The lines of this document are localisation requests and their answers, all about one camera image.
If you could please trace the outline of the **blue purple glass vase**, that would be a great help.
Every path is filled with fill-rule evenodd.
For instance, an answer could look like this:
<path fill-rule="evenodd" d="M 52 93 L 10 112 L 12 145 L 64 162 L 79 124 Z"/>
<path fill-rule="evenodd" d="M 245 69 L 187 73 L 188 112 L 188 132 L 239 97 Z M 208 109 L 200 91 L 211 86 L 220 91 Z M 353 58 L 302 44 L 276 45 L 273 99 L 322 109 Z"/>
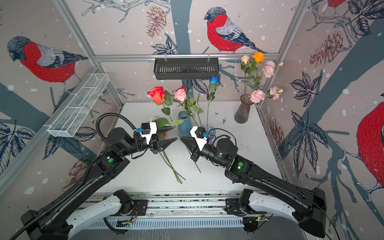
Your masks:
<path fill-rule="evenodd" d="M 212 145 L 216 138 L 216 130 L 211 125 L 202 125 L 202 127 L 205 129 L 205 131 L 208 133 L 208 144 Z"/>

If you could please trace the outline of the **pink artificial rose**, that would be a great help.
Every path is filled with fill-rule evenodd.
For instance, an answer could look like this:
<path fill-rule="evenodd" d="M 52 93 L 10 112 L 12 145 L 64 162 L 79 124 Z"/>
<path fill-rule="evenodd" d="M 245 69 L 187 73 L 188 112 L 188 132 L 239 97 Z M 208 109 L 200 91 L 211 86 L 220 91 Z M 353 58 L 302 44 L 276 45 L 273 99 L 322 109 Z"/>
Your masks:
<path fill-rule="evenodd" d="M 187 112 L 188 116 L 192 118 L 197 126 L 202 126 L 200 114 L 203 113 L 203 109 L 199 105 L 200 94 L 195 100 L 194 97 L 188 97 L 186 87 L 181 88 L 173 92 L 174 100 L 179 103 L 179 106 L 183 107 L 183 110 Z"/>

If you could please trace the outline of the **pink grey glass vase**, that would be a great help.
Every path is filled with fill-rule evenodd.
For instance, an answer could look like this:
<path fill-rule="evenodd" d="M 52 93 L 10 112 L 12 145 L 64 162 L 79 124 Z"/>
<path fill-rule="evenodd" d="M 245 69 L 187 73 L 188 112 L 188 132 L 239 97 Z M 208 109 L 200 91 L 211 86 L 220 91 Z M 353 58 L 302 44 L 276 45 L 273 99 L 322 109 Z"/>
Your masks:
<path fill-rule="evenodd" d="M 249 119 L 250 109 L 254 103 L 251 101 L 251 95 L 244 94 L 241 96 L 241 105 L 235 113 L 235 121 L 239 124 L 244 124 Z"/>

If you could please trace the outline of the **blue artificial rose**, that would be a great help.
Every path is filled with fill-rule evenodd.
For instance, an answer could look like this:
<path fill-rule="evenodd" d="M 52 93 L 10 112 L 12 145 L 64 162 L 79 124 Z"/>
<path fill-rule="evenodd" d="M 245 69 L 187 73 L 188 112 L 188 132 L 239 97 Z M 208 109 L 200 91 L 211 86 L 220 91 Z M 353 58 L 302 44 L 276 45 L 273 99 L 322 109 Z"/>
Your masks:
<path fill-rule="evenodd" d="M 209 78 L 209 86 L 208 86 L 208 90 L 209 90 L 209 93 L 207 94 L 207 101 L 208 101 L 208 105 L 207 105 L 207 126 L 209 125 L 209 111 L 210 111 L 210 105 L 212 103 L 212 101 L 215 99 L 215 94 L 217 92 L 217 88 L 221 86 L 221 77 L 217 76 L 217 75 L 211 75 L 210 78 Z"/>

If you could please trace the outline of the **pink peony spray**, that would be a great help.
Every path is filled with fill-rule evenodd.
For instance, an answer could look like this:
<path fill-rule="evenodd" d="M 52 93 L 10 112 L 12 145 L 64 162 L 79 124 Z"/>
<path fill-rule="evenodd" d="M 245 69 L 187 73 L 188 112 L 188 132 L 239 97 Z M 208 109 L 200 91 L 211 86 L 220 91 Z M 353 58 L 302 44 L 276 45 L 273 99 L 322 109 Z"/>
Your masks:
<path fill-rule="evenodd" d="M 267 91 L 267 93 L 264 93 L 261 90 L 253 91 L 251 96 L 250 96 L 251 102 L 255 103 L 255 104 L 258 104 L 261 101 L 265 100 L 266 98 L 269 98 L 271 100 L 277 100 L 277 99 L 280 98 L 280 96 L 282 95 L 283 91 L 284 91 L 283 89 L 278 88 L 276 86 L 271 87 Z"/>
<path fill-rule="evenodd" d="M 276 70 L 284 65 L 283 62 L 275 63 L 273 61 L 266 61 L 262 68 L 261 78 L 265 77 L 267 79 L 274 76 Z"/>

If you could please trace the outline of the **cream peach artificial rose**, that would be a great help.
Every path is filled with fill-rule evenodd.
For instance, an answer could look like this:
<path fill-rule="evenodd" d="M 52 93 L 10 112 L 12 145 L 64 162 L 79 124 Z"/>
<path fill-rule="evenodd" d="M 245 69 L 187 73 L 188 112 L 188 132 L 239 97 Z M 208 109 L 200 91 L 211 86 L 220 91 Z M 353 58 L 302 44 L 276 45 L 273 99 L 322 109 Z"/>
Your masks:
<path fill-rule="evenodd" d="M 249 56 L 241 57 L 241 69 L 244 72 L 244 94 L 246 94 L 247 86 L 248 86 L 247 81 L 248 81 L 249 62 L 250 62 Z"/>

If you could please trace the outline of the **orange artificial rose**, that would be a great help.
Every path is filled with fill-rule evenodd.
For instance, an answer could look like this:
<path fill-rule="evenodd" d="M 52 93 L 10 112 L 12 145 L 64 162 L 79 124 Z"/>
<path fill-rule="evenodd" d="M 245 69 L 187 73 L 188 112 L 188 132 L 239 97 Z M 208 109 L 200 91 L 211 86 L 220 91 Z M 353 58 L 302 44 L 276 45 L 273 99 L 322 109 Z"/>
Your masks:
<path fill-rule="evenodd" d="M 259 85 L 261 84 L 262 74 L 259 73 L 259 64 L 265 59 L 265 56 L 261 52 L 256 52 L 252 55 L 252 66 L 250 77 L 252 77 L 252 81 L 254 83 L 253 90 L 257 90 Z"/>

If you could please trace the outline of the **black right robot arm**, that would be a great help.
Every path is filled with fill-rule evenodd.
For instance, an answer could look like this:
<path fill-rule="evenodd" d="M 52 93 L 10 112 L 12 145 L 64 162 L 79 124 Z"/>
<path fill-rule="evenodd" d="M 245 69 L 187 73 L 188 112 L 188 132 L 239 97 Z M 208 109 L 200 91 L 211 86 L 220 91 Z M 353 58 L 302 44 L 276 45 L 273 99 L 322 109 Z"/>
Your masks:
<path fill-rule="evenodd" d="M 199 138 L 182 137 L 181 141 L 192 152 L 193 161 L 205 157 L 225 168 L 225 176 L 233 183 L 255 187 L 284 202 L 292 210 L 288 217 L 305 232 L 318 238 L 326 236 L 327 203 L 323 190 L 302 188 L 266 172 L 238 155 L 238 148 L 227 138 L 220 139 L 215 146 Z"/>

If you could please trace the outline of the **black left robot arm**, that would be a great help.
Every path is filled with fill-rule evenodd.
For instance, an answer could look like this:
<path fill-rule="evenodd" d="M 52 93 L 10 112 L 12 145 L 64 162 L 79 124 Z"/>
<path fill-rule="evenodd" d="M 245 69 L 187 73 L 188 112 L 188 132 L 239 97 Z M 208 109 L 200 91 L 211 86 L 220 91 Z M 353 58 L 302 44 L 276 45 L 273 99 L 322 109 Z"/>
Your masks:
<path fill-rule="evenodd" d="M 124 190 L 114 192 L 106 200 L 78 211 L 78 207 L 98 189 L 117 177 L 130 163 L 128 155 L 142 156 L 146 150 L 154 154 L 165 150 L 176 139 L 159 140 L 159 135 L 172 130 L 166 126 L 160 129 L 156 123 L 143 123 L 134 128 L 130 136 L 123 128 L 112 129 L 104 136 L 97 132 L 107 145 L 107 150 L 92 160 L 81 180 L 56 200 L 38 211 L 29 210 L 22 215 L 23 227 L 11 238 L 16 239 L 26 232 L 31 240 L 69 240 L 78 232 L 106 217 L 120 214 L 139 213 L 132 198 Z"/>

